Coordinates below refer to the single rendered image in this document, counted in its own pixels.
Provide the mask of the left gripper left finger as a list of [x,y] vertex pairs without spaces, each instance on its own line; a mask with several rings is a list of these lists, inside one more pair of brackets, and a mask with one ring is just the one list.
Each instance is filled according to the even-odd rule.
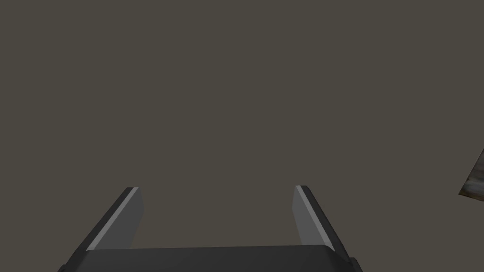
[[143,212],[141,188],[124,189],[77,247],[70,261],[120,262],[130,252]]

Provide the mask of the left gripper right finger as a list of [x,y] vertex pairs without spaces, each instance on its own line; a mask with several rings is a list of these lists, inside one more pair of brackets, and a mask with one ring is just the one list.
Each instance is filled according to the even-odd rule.
[[301,244],[325,245],[342,260],[349,262],[343,242],[323,212],[318,200],[307,186],[295,186],[292,197],[292,214]]

